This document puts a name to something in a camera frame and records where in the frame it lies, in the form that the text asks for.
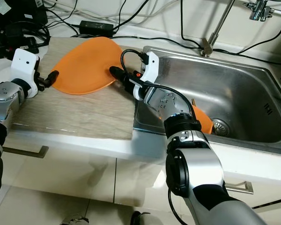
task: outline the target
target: black cable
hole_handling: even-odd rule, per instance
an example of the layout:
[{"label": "black cable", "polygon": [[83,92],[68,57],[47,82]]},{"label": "black cable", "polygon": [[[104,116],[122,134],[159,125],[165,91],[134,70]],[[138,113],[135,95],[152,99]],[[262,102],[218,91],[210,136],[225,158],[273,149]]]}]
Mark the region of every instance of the black cable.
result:
[{"label": "black cable", "polygon": [[52,6],[50,6],[50,7],[46,7],[46,6],[44,6],[45,8],[53,8],[53,7],[55,7],[56,6],[56,2],[52,5]]},{"label": "black cable", "polygon": [[163,86],[163,85],[159,85],[159,84],[153,84],[153,83],[144,83],[143,86],[147,86],[147,87],[152,87],[152,88],[160,88],[160,89],[165,89],[165,90],[169,90],[177,95],[179,95],[187,104],[190,112],[192,113],[192,117],[194,118],[194,120],[197,120],[196,118],[196,114],[195,114],[195,111],[193,109],[193,106],[192,104],[190,103],[190,101],[183,95],[181,94],[179,91],[173,89],[173,88],[170,88],[170,87],[167,87],[167,86]]},{"label": "black cable", "polygon": [[169,204],[170,204],[170,209],[172,210],[174,216],[176,217],[176,219],[179,221],[179,223],[181,223],[182,225],[187,225],[186,222],[184,222],[180,216],[177,214],[177,212],[175,211],[175,208],[173,206],[173,203],[172,203],[172,197],[171,197],[171,191],[170,189],[168,190],[168,200],[169,200]]},{"label": "black cable", "polygon": [[57,23],[57,22],[61,22],[61,21],[64,21],[64,22],[65,22],[66,19],[70,18],[71,15],[73,14],[73,12],[74,12],[75,9],[76,9],[77,2],[78,2],[78,0],[75,1],[74,8],[73,8],[73,10],[71,11],[70,15],[69,15],[67,18],[62,19],[59,15],[57,15],[57,14],[55,13],[55,15],[60,19],[60,21],[53,21],[53,22],[51,22],[50,24],[48,24],[47,27],[50,27],[53,23]]},{"label": "black cable", "polygon": [[180,27],[181,27],[181,38],[184,41],[190,41],[190,42],[194,43],[195,45],[197,45],[200,49],[203,49],[202,46],[198,42],[187,39],[183,35],[183,0],[180,1]]},{"label": "black cable", "polygon": [[[94,35],[90,35],[90,34],[78,34],[78,35],[73,35],[71,36],[73,38],[95,38],[95,37],[100,37],[100,36],[94,36]],[[169,39],[169,38],[163,38],[163,37],[138,37],[138,36],[115,36],[115,37],[110,37],[110,39],[117,39],[117,38],[135,38],[135,39],[141,39],[141,40],[166,40],[166,41],[169,41],[169,42],[172,42],[176,45],[179,45],[183,48],[186,48],[186,49],[199,49],[198,47],[188,47],[188,46],[185,46],[183,44],[180,44],[179,42],[177,41],[174,41],[172,39]],[[229,55],[235,55],[235,56],[240,56],[240,57],[245,57],[245,58],[249,58],[249,59],[252,59],[252,60],[257,60],[257,61],[261,61],[261,62],[266,62],[266,63],[270,63],[270,64],[276,64],[276,65],[281,65],[281,63],[279,62],[272,62],[272,61],[267,61],[267,60],[261,60],[261,59],[257,59],[257,58],[254,58],[254,57],[251,57],[251,56],[247,56],[247,55],[241,55],[241,54],[237,54],[237,53],[233,53],[233,52],[228,52],[226,50],[223,50],[223,49],[214,49],[214,52],[219,52],[219,53],[224,53],[224,54],[229,54]]]},{"label": "black cable", "polygon": [[[142,54],[144,54],[144,53],[139,52],[139,51],[134,50],[134,49],[126,49],[126,50],[124,50],[124,51],[122,52],[121,58],[120,58],[121,66],[122,66],[123,70],[125,71],[125,73],[127,73],[127,74],[129,74],[129,72],[127,71],[127,68],[126,68],[126,66],[125,66],[125,64],[124,64],[124,56],[125,56],[125,54],[128,53],[128,52],[129,52],[129,53],[135,53],[135,54],[137,54],[142,60],[143,60]],[[165,89],[165,90],[169,90],[169,91],[171,91],[171,92],[173,92],[173,93],[179,95],[179,96],[187,103],[189,110],[192,112],[193,118],[194,118],[195,120],[197,120],[195,111],[194,111],[194,109],[193,109],[193,107],[192,107],[192,104],[191,104],[190,101],[189,101],[183,94],[181,94],[179,91],[177,91],[177,90],[175,90],[175,89],[173,89],[173,88],[167,87],[167,86],[163,86],[163,85],[159,85],[159,84],[153,84],[153,83],[146,83],[146,82],[143,84],[143,86]]]},{"label": "black cable", "polygon": [[251,47],[248,47],[248,48],[246,48],[246,49],[241,50],[241,51],[238,52],[237,54],[244,53],[244,52],[248,51],[249,49],[251,49],[251,48],[253,48],[253,47],[255,47],[255,46],[261,45],[261,44],[263,44],[263,43],[273,41],[273,40],[275,40],[277,37],[279,37],[280,34],[281,34],[281,29],[280,29],[279,33],[278,33],[275,37],[273,37],[273,38],[271,38],[271,39],[268,39],[268,40],[266,40],[266,41],[262,41],[262,42],[259,42],[259,43],[257,43],[257,44],[254,44],[254,45],[252,45]]},{"label": "black cable", "polygon": [[64,21],[59,21],[59,22],[57,22],[56,24],[47,26],[47,28],[55,27],[56,25],[61,24],[61,23],[65,23],[65,22],[64,22]]},{"label": "black cable", "polygon": [[127,1],[127,0],[124,0],[122,6],[121,6],[121,8],[120,8],[120,11],[119,11],[119,13],[118,13],[118,29],[115,31],[115,33],[117,33],[118,30],[120,29],[119,25],[120,25],[120,23],[121,23],[121,12],[122,12],[122,8],[123,8],[123,6],[125,5],[126,1]]},{"label": "black cable", "polygon": [[223,49],[215,48],[213,51],[214,52],[218,52],[218,53],[228,54],[228,55],[235,55],[235,56],[245,57],[245,58],[248,58],[248,59],[257,60],[257,61],[261,61],[261,62],[266,62],[266,63],[270,63],[270,64],[281,65],[281,62],[272,62],[272,61],[267,61],[267,60],[261,60],[261,59],[257,59],[257,58],[251,57],[251,56],[241,55],[241,54],[238,54],[238,53],[229,52],[229,51],[226,51],[226,50],[223,50]]},{"label": "black cable", "polygon": [[126,66],[125,66],[125,64],[124,64],[124,56],[125,56],[125,54],[128,53],[128,52],[129,52],[129,53],[135,53],[135,54],[137,54],[138,56],[140,55],[140,52],[137,51],[137,50],[134,50],[134,49],[126,49],[126,50],[124,50],[124,51],[122,52],[121,58],[120,58],[121,66],[122,66],[123,70],[124,70],[127,74],[129,74],[129,73],[128,73],[127,68],[126,68]]},{"label": "black cable", "polygon": [[44,41],[43,43],[37,44],[38,47],[46,46],[49,44],[50,33],[48,28],[44,24],[31,22],[31,21],[17,21],[14,22],[13,24],[17,24],[17,23],[21,24],[22,29],[26,30],[24,31],[24,34],[30,34],[39,37]]},{"label": "black cable", "polygon": [[199,47],[188,47],[188,46],[185,46],[183,44],[180,44],[179,42],[177,41],[174,41],[172,39],[169,39],[169,38],[163,38],[163,37],[138,37],[138,36],[115,36],[115,37],[111,37],[110,39],[116,39],[116,38],[136,38],[136,39],[141,39],[141,40],[165,40],[165,41],[169,41],[169,42],[172,42],[172,43],[175,43],[183,48],[187,48],[187,49],[200,49]]},{"label": "black cable", "polygon": [[136,17],[136,15],[142,10],[142,8],[144,8],[144,6],[149,2],[149,0],[145,0],[144,3],[140,6],[140,8],[126,21],[120,23],[118,26],[114,27],[112,30],[116,30],[119,27],[123,26],[124,24],[130,22],[134,17]]},{"label": "black cable", "polygon": [[46,11],[48,11],[48,12],[54,14],[56,17],[58,17],[58,18],[60,19],[60,21],[59,21],[60,23],[66,24],[66,25],[69,26],[72,30],[74,30],[76,34],[79,34],[78,31],[77,31],[71,24],[67,23],[67,22],[65,21],[65,19],[62,19],[62,18],[61,18],[59,15],[57,15],[55,12],[53,12],[52,10],[49,10],[49,9],[46,9]]}]

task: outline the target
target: cabinet handle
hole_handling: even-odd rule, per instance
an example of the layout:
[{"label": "cabinet handle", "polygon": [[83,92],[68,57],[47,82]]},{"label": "cabinet handle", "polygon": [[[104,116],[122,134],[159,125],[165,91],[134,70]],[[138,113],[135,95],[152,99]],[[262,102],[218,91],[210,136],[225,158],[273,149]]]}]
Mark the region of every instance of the cabinet handle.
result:
[{"label": "cabinet handle", "polygon": [[244,181],[239,184],[226,184],[225,185],[227,191],[235,191],[235,192],[240,192],[240,193],[245,193],[245,194],[254,194],[253,186],[251,182]]},{"label": "cabinet handle", "polygon": [[47,151],[49,150],[48,146],[42,146],[39,152],[31,152],[31,151],[24,151],[19,149],[12,149],[3,147],[4,152],[14,153],[18,155],[24,155],[24,156],[30,156],[30,157],[36,157],[36,158],[44,158],[47,154]]}]

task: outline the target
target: white wall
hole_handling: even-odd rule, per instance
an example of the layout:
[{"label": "white wall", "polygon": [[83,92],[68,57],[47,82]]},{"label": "white wall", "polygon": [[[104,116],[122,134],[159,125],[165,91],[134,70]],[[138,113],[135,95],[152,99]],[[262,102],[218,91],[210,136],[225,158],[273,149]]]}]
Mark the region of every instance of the white wall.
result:
[{"label": "white wall", "polygon": [[[75,0],[59,0],[60,2],[74,5]],[[102,15],[119,12],[124,0],[78,0],[77,8],[89,9]],[[158,0],[156,9],[170,0]],[[148,13],[155,0],[151,0],[140,12]],[[209,38],[214,31],[228,0],[184,0],[184,34],[196,38]],[[143,3],[143,0],[127,0],[122,13],[133,13]],[[268,2],[267,5],[281,9],[281,2]],[[249,20],[251,11],[236,1],[224,23],[219,42],[250,46],[256,42],[274,37],[281,28],[281,17],[273,15],[266,22]],[[169,33],[180,34],[180,1],[164,11],[162,14],[150,18],[142,24],[143,27],[162,30]],[[281,36],[276,40],[257,46],[255,49],[281,54]]]}]

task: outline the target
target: orange plate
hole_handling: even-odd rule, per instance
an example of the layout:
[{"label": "orange plate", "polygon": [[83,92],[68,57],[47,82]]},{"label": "orange plate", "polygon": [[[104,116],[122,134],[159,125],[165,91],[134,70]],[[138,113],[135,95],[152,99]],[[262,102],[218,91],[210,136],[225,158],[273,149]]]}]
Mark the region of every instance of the orange plate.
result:
[{"label": "orange plate", "polygon": [[109,38],[95,37],[85,41],[55,65],[53,70],[59,71],[59,76],[53,87],[72,95],[104,88],[115,81],[109,67],[122,68],[121,53],[120,46]]},{"label": "orange plate", "polygon": [[202,125],[202,132],[205,134],[211,134],[213,122],[211,119],[198,107],[192,106],[195,111],[197,120],[200,121]]}]

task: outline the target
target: faucet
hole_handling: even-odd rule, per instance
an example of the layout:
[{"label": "faucet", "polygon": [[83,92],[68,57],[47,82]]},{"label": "faucet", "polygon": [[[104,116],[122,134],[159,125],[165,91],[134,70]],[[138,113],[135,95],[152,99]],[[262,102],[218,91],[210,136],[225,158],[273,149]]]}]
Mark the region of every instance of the faucet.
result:
[{"label": "faucet", "polygon": [[203,50],[201,51],[201,56],[209,57],[211,55],[211,53],[213,52],[213,46],[216,42],[216,39],[219,36],[219,32],[220,32],[228,14],[229,14],[229,12],[230,12],[234,2],[235,2],[235,0],[229,0],[229,3],[227,4],[223,15],[222,15],[219,23],[217,24],[214,32],[212,32],[209,40],[207,41],[206,38],[202,39]]},{"label": "faucet", "polygon": [[[209,57],[213,52],[213,46],[216,42],[216,39],[219,37],[219,32],[222,28],[222,25],[224,24],[228,13],[230,12],[233,3],[235,0],[229,0],[229,3],[227,4],[225,11],[217,24],[215,31],[212,32],[209,40],[207,41],[206,38],[202,39],[203,43],[203,50],[200,52],[201,56]],[[250,15],[250,20],[255,21],[262,21],[264,22],[266,18],[272,17],[272,13],[274,12],[273,9],[271,9],[269,6],[266,6],[267,0],[257,0],[256,3],[252,2],[244,2],[243,5],[252,10],[252,13]]]},{"label": "faucet", "polygon": [[244,6],[252,10],[250,15],[250,20],[255,20],[264,22],[266,18],[272,17],[274,12],[269,6],[266,6],[267,0],[257,0],[256,3],[253,2],[244,2]]}]

